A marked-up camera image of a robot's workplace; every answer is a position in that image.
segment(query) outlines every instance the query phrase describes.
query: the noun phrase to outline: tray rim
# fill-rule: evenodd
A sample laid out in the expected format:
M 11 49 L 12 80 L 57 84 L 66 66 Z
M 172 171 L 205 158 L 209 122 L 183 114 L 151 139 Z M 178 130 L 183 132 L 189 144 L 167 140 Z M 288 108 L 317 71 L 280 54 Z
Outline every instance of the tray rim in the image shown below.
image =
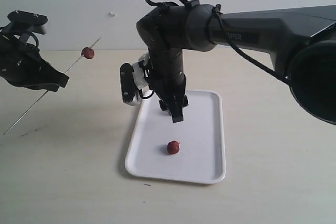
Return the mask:
M 186 92 L 203 92 L 203 93 L 211 93 L 213 95 L 215 95 L 218 98 L 218 102 L 219 102 L 219 108 L 220 108 L 220 116 L 219 116 L 219 120 L 220 120 L 220 139 L 221 139 L 221 146 L 222 146 L 222 173 L 219 175 L 218 178 L 212 179 L 212 180 L 207 180 L 207 181 L 201 181 L 201 180 L 194 180 L 194 179 L 172 179 L 172 178 L 168 178 L 168 177 L 164 177 L 164 176 L 152 176 L 152 175 L 146 175 L 146 174 L 140 174 L 137 172 L 134 172 L 130 165 L 130 153 L 131 153 L 131 149 L 132 149 L 132 145 L 134 145 L 134 135 L 135 132 L 137 131 L 137 128 L 140 126 L 140 120 L 142 119 L 141 117 L 141 112 L 144 110 L 144 104 L 148 103 L 148 101 L 143 100 L 141 102 L 140 109 L 138 112 L 138 116 L 134 125 L 134 129 L 132 132 L 132 136 L 131 136 L 131 141 L 129 143 L 129 147 L 126 153 L 126 157 L 125 157 L 125 169 L 126 171 L 134 176 L 134 177 L 141 177 L 141 178 L 148 178 L 148 179 L 159 179 L 159 180 L 170 180 L 170 181 L 175 181 L 175 182 L 187 182 L 187 183 L 195 183 L 195 184 L 204 184 L 204 185 L 212 185 L 212 184 L 217 184 L 219 182 L 221 182 L 225 176 L 226 176 L 226 155 L 225 155 L 225 136 L 224 136 L 224 115 L 223 115 L 223 103 L 222 103 L 222 97 L 219 95 L 219 93 L 212 91 L 212 90 L 199 90 L 199 89 L 192 89 L 192 90 L 186 90 Z

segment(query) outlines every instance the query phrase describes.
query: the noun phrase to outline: table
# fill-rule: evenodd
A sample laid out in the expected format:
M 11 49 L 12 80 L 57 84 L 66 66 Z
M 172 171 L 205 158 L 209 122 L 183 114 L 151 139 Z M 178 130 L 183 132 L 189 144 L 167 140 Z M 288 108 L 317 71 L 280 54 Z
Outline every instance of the table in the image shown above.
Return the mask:
M 188 89 L 223 99 L 227 173 L 216 185 L 135 179 L 124 168 L 138 108 L 119 67 L 143 50 L 97 51 L 0 136 L 0 223 L 335 223 L 336 128 L 230 48 L 184 52 Z M 267 54 L 248 52 L 271 66 Z M 41 55 L 62 71 L 80 52 Z M 43 91 L 0 80 L 4 132 Z

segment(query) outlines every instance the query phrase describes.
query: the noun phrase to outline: red ball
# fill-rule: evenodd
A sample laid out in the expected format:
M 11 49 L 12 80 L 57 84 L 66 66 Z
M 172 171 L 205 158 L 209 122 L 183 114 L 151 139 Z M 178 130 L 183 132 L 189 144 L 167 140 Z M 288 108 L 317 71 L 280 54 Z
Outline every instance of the red ball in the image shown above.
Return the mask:
M 83 50 L 82 50 L 82 53 L 81 55 L 83 55 L 85 58 L 87 59 L 93 59 L 94 56 L 95 56 L 95 53 L 94 53 L 94 50 L 90 47 L 85 47 Z
M 180 151 L 180 143 L 178 141 L 171 141 L 167 145 L 167 151 L 169 154 L 176 154 Z

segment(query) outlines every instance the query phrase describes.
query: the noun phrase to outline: white tray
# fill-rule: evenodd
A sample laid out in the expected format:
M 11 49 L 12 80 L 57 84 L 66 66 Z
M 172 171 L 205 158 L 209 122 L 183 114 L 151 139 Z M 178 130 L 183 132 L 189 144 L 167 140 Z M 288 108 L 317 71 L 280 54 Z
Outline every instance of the white tray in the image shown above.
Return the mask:
M 125 159 L 131 175 L 200 184 L 223 180 L 222 100 L 211 91 L 186 91 L 186 95 L 189 106 L 179 123 L 161 111 L 156 95 L 142 102 Z M 169 155 L 166 146 L 173 140 L 180 142 L 180 151 Z

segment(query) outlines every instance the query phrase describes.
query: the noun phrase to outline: thin stick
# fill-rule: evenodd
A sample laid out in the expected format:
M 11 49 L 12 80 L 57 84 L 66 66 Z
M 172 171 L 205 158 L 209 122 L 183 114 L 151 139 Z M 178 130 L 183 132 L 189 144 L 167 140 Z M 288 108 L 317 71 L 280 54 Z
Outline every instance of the thin stick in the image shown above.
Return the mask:
M 101 39 L 101 37 L 99 37 L 99 39 L 97 39 L 90 48 L 94 47 L 94 45 Z M 83 57 L 83 55 L 81 55 L 66 71 L 65 73 L 67 73 L 81 58 Z M 44 92 L 29 108 L 28 110 L 25 111 L 25 113 L 23 113 L 9 128 L 8 130 L 6 130 L 4 132 L 4 135 L 6 135 L 7 132 L 9 132 L 35 105 L 36 103 L 38 103 L 47 93 L 49 92 L 49 90 L 47 90 L 46 92 Z

